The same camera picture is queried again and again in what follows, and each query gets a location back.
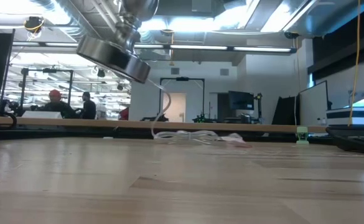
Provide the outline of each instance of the white door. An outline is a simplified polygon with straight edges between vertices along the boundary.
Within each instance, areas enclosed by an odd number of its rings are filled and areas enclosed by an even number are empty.
[[[165,117],[169,119],[169,122],[185,122],[186,120],[186,93],[169,93],[171,98],[171,104],[169,109],[165,112]],[[169,99],[164,94],[165,108],[168,105]]]

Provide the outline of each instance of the green object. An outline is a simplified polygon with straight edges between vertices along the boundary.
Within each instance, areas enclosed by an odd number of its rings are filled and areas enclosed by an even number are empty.
[[[298,141],[296,141],[296,144],[300,144],[300,145],[309,144],[309,142],[307,141],[307,137],[308,137],[307,127],[298,127],[296,129],[296,133],[298,135]]]

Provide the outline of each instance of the coiled white cable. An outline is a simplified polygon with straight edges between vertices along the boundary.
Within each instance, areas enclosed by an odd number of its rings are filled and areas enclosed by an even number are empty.
[[[192,133],[188,131],[177,131],[177,132],[163,131],[154,134],[154,126],[156,125],[158,119],[169,109],[171,104],[171,98],[170,94],[163,86],[158,85],[151,80],[149,80],[149,82],[151,82],[154,86],[158,87],[160,90],[164,91],[164,93],[168,96],[169,99],[167,106],[160,111],[160,113],[155,118],[154,122],[151,124],[151,134],[154,140],[168,144],[173,144],[177,141],[197,141],[202,144],[211,144],[212,142],[218,140],[219,136],[213,131],[196,131]]]

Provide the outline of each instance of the desk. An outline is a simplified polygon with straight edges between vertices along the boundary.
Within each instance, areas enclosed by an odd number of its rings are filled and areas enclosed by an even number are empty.
[[[0,141],[0,223],[364,223],[364,154],[250,144]]]
[[[10,118],[0,117],[0,124],[10,124]],[[101,128],[151,128],[148,121],[107,121],[85,119],[37,119],[17,118],[17,124],[43,126],[85,126]],[[262,125],[262,124],[213,124],[213,123],[170,123],[157,122],[158,129],[178,130],[211,130],[211,131],[262,131],[278,133],[296,133],[293,125]],[[310,133],[325,133],[325,127],[308,127]]]

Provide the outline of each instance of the red cap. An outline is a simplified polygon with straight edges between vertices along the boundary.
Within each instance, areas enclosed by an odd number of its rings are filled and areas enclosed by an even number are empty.
[[[62,97],[62,94],[58,90],[52,90],[50,91],[49,96]]]

